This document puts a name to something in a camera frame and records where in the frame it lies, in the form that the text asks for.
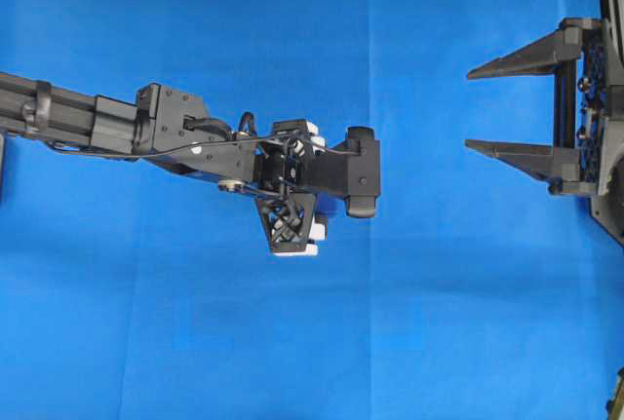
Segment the blue backdrop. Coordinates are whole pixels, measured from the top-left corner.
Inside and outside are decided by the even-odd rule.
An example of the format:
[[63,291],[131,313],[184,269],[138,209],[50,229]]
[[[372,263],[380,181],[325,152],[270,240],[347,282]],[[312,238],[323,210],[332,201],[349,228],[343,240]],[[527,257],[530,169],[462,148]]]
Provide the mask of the blue backdrop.
[[598,0],[0,0],[0,68],[382,141],[377,219],[269,256],[253,204],[9,142],[0,418],[598,419],[624,259],[582,203],[467,151],[551,141],[552,80],[466,72]]

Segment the robotic arm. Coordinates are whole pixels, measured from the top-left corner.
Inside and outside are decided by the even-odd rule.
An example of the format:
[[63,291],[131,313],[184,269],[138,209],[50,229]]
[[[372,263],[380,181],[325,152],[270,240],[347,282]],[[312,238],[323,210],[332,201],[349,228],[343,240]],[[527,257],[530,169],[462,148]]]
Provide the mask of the robotic arm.
[[269,249],[280,256],[318,252],[316,242],[327,234],[319,195],[344,200],[358,218],[375,215],[380,195],[372,129],[349,128],[334,148],[305,120],[276,122],[258,136],[252,113],[234,130],[211,117],[200,97],[159,84],[140,89],[132,104],[0,73],[0,167],[3,134],[40,140],[63,155],[144,159],[251,196]]

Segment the gripper jaw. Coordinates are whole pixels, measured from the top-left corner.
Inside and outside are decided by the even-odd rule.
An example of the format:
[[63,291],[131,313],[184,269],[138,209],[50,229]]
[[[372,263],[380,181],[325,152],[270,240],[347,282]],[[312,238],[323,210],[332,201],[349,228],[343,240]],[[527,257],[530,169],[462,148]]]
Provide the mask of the gripper jaw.
[[506,57],[498,57],[468,73],[468,79],[545,76],[581,56],[584,28],[596,30],[592,19],[564,19],[560,28]]
[[466,147],[550,185],[580,180],[579,150],[539,144],[466,140]]

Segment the black wire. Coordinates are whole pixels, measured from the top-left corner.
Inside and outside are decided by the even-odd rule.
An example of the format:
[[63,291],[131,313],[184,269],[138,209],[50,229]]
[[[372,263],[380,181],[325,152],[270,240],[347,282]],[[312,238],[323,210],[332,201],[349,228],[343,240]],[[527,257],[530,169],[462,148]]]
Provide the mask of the black wire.
[[238,125],[238,131],[243,132],[245,130],[245,125],[247,125],[248,133],[250,135],[257,135],[255,131],[255,116],[253,113],[246,111],[241,116],[241,122]]
[[153,159],[156,157],[162,157],[163,155],[175,154],[176,152],[182,152],[187,149],[193,149],[195,147],[211,147],[211,146],[217,147],[220,145],[236,145],[239,143],[243,144],[243,143],[252,143],[252,142],[256,142],[256,143],[270,142],[270,141],[283,140],[283,139],[297,139],[297,140],[300,140],[301,142],[304,142],[313,147],[316,147],[317,149],[320,149],[324,152],[329,152],[334,155],[360,155],[360,152],[354,152],[351,150],[330,149],[324,145],[321,145],[310,139],[306,139],[305,137],[302,137],[300,135],[266,135],[264,137],[249,137],[249,138],[241,138],[237,140],[217,140],[217,141],[211,140],[211,141],[205,141],[205,142],[197,142],[195,144],[187,144],[181,147],[176,147],[175,149],[164,150],[162,152],[157,152],[154,154],[108,154],[105,152],[90,152],[90,151],[84,151],[84,150],[66,150],[66,149],[56,147],[53,142],[46,142],[46,145],[48,146],[48,148],[50,148],[54,152],[57,152],[63,155],[80,155],[83,157],[101,157],[103,159],[133,160],[133,159]]
[[181,147],[176,147],[175,149],[163,150],[162,152],[157,152],[154,154],[108,154],[105,152],[89,152],[84,150],[66,150],[60,149],[56,147],[53,143],[48,142],[46,145],[52,149],[53,151],[63,154],[63,155],[82,155],[84,157],[101,157],[104,159],[152,159],[155,157],[162,157],[163,155],[175,154],[176,152],[181,152],[187,149],[193,149],[195,147],[217,147],[219,145],[236,145],[243,143],[252,143],[252,142],[262,142],[262,141],[272,141],[272,140],[281,140],[286,136],[276,136],[276,135],[267,135],[265,137],[249,137],[238,140],[217,140],[217,141],[206,141],[206,142],[197,142],[195,144],[187,144],[182,145]]

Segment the white fingertip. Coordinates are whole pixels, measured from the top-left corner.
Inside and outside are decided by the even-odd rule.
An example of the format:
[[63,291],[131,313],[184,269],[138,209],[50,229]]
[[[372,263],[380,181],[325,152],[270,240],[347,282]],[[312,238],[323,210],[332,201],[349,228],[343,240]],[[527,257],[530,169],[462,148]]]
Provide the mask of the white fingertip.
[[319,135],[319,127],[316,126],[314,123],[310,123],[309,121],[306,121],[305,124],[308,127],[308,131],[310,132],[311,135]]
[[297,256],[316,256],[319,254],[319,247],[316,245],[308,244],[305,247],[305,251],[300,252],[276,252],[278,257],[297,257]]

